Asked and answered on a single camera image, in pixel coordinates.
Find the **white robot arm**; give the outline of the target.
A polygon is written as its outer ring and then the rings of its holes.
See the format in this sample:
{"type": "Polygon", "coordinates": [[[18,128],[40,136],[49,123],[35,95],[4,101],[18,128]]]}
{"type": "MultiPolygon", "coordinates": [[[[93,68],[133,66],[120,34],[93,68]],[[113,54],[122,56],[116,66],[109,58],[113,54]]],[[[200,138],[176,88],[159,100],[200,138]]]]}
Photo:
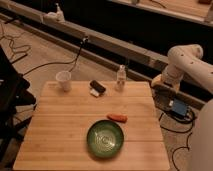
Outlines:
{"type": "MultiPolygon", "coordinates": [[[[213,65],[201,60],[203,48],[198,44],[178,45],[167,53],[168,65],[151,86],[171,85],[179,91],[185,73],[213,95],[213,65]]],[[[200,110],[195,125],[187,171],[213,171],[213,97],[200,110]]]]}

